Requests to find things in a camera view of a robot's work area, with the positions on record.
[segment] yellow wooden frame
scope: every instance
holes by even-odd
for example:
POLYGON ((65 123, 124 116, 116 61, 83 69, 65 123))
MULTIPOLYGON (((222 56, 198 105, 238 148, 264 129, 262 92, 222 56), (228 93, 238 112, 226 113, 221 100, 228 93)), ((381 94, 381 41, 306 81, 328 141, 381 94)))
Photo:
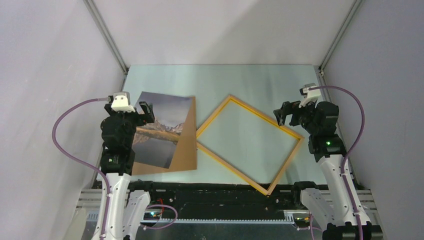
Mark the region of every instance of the yellow wooden frame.
POLYGON ((247 111, 253 113, 254 115, 258 116, 259 118, 265 120, 269 124, 273 125, 274 127, 282 130, 283 132, 289 134, 290 136, 297 139, 297 143, 294 146, 294 148, 291 150, 291 153, 288 155, 284 163, 282 164, 280 170, 278 171, 277 175, 275 176, 274 180, 269 185, 268 189, 263 188, 261 185, 259 185, 257 182, 252 180, 250 177, 246 176, 244 173, 239 171, 237 168, 229 164, 227 161, 216 155, 213 151, 209 150, 207 147, 202 145, 200 142, 197 142, 197 148, 201 149, 203 152, 211 156, 213 159, 218 161, 220 164, 224 165, 226 168, 228 168, 230 171, 235 173, 237 176, 245 180, 247 183, 249 183, 252 187, 254 187, 256 190, 261 192, 264 195, 270 195, 273 190, 275 189, 276 185, 278 184, 280 178, 283 176, 283 173, 286 171, 287 167, 289 166, 290 162, 292 161, 293 157, 298 152, 300 146, 302 145, 302 142, 304 140, 304 137, 300 135, 299 133, 293 131, 292 129, 286 127, 286 126, 278 126, 277 121, 275 119, 272 119, 268 115, 264 114, 263 112, 257 110, 256 108, 250 106, 246 102, 238 99, 237 97, 233 95, 229 95, 224 101, 221 102, 221 104, 213 111, 213 113, 206 119, 206 121, 197 129, 196 131, 196 137, 200 137, 202 133, 205 131, 205 129, 212 123, 212 121, 221 113, 221 111, 227 106, 229 103, 235 103, 239 105, 240 107, 246 109, 247 111))

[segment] landscape photo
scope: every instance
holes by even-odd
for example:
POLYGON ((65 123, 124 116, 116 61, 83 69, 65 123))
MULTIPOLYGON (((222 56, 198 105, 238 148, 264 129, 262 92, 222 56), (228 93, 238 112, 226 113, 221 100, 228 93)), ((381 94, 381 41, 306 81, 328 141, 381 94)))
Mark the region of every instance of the landscape photo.
POLYGON ((142 92, 138 102, 153 105, 154 123, 137 127, 132 143, 135 162, 168 169, 193 100, 190 97, 142 92))

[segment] wooden frame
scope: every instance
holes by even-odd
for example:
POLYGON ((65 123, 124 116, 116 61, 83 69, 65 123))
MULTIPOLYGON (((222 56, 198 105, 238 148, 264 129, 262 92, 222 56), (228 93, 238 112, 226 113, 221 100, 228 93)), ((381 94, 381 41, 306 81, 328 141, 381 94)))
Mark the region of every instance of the wooden frame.
POLYGON ((205 129, 212 123, 212 121, 221 113, 221 111, 227 106, 229 103, 235 103, 239 105, 240 107, 246 109, 247 111, 251 112, 252 114, 256 115, 257 117, 265 120, 269 124, 273 125, 274 127, 282 130, 283 132, 289 134, 290 136, 297 139, 297 143, 292 149, 291 153, 288 155, 288 157, 285 159, 283 165, 279 169, 277 175, 275 176, 274 180, 271 182, 268 189, 263 188, 258 183, 256 183, 254 180, 252 180, 250 177, 246 176, 244 173, 239 171, 237 168, 229 164, 227 161, 216 155, 213 151, 209 150, 207 147, 202 145, 200 142, 197 142, 197 148, 201 149, 203 152, 211 156, 213 159, 218 161, 220 164, 224 165, 226 168, 228 168, 230 171, 235 173, 237 176, 245 180, 247 183, 249 183, 252 187, 254 187, 256 190, 261 192, 264 195, 270 195, 276 185, 278 184, 280 178, 283 176, 283 173, 286 171, 287 167, 290 165, 290 162, 292 161, 293 157, 298 152, 300 146, 302 145, 302 142, 304 140, 304 137, 300 135, 299 133, 293 131, 292 129, 286 127, 286 126, 278 126, 277 121, 275 119, 272 119, 268 115, 264 114, 263 112, 257 110, 256 108, 250 106, 246 102, 238 99, 237 97, 233 95, 229 95, 224 101, 221 102, 221 104, 213 111, 213 113, 206 119, 206 121, 197 129, 196 131, 196 137, 200 137, 202 133, 205 131, 205 129))

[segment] printed picture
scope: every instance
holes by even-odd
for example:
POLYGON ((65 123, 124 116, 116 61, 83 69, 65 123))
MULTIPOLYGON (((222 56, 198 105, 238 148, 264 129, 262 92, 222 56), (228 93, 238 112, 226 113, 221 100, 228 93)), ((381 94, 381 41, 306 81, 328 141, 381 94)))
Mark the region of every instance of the printed picture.
POLYGON ((134 162, 169 169, 190 107, 190 97, 142 92, 135 106, 153 105, 154 123, 137 127, 132 143, 134 162))

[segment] empty picture frame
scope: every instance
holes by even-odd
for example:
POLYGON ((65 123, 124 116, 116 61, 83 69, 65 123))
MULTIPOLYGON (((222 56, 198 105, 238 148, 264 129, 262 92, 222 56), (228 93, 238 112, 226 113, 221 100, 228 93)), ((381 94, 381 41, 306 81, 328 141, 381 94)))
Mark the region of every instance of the empty picture frame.
POLYGON ((213 151, 208 149, 206 146, 202 145, 199 141, 197 141, 197 148, 201 149, 203 152, 205 152, 207 155, 218 161, 220 164, 224 165, 226 168, 228 168, 230 171, 232 171, 234 174, 242 178, 244 181, 249 183, 252 187, 254 187, 256 190, 261 192, 264 195, 270 195, 276 185, 278 184, 279 180, 283 176, 283 173, 286 171, 287 167, 290 165, 290 162, 293 160, 293 157, 296 155, 297 151, 299 150, 300 146, 302 145, 302 142, 304 140, 304 137, 300 135, 299 133, 293 131, 292 129, 286 127, 286 126, 278 126, 277 121, 268 115, 264 114, 263 112, 257 110, 256 108, 250 106, 246 102, 238 99, 237 97, 233 95, 229 95, 224 101, 221 102, 221 104, 213 111, 213 113, 206 119, 206 121, 197 129, 196 131, 196 138, 199 138, 200 135, 205 131, 205 129, 214 121, 214 119, 221 113, 221 111, 229 104, 229 103, 235 103, 236 105, 246 109, 247 111, 251 112, 252 114, 256 115, 257 117, 261 118, 262 120, 268 122, 269 124, 273 125, 274 127, 280 129, 281 131, 287 133, 288 135, 292 136, 297 140, 296 144, 294 145, 293 149, 291 150, 291 153, 288 155, 288 157, 285 159, 285 161, 282 163, 282 166, 280 167, 279 171, 277 172, 276 176, 274 177, 273 181, 269 185, 268 189, 263 188, 261 185, 259 185, 257 182, 252 180, 250 177, 239 171, 237 168, 232 166, 230 163, 219 157, 217 154, 215 154, 213 151))

